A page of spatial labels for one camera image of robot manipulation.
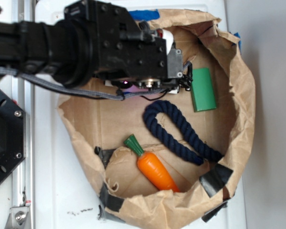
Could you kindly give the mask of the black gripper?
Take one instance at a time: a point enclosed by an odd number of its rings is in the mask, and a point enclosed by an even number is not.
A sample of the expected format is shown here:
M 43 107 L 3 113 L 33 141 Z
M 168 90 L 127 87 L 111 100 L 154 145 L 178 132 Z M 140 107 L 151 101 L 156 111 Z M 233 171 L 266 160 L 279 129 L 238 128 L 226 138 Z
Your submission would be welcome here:
M 145 20 L 135 22 L 127 9 L 81 0 L 65 8 L 63 25 L 75 58 L 67 87 L 96 77 L 140 89 L 191 89 L 192 75 L 184 73 L 183 54 L 173 34 L 151 29 Z

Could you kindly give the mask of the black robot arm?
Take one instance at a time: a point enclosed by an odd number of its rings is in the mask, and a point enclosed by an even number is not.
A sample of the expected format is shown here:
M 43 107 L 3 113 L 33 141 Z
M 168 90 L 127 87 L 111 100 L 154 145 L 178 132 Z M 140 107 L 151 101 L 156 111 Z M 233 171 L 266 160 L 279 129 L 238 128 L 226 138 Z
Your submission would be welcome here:
M 54 25 L 22 21 L 0 23 L 0 77 L 50 75 L 61 92 L 92 78 L 120 89 L 135 86 L 149 91 L 191 89 L 190 64 L 173 35 L 136 22 L 126 8 L 95 0 L 80 0 L 64 9 Z

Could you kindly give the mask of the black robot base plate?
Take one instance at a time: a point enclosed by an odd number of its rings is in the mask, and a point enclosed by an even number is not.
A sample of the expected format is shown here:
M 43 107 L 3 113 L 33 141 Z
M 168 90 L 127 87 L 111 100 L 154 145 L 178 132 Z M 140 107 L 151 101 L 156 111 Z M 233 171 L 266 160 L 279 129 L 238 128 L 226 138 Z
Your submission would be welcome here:
M 0 185 L 24 160 L 25 112 L 0 89 Z

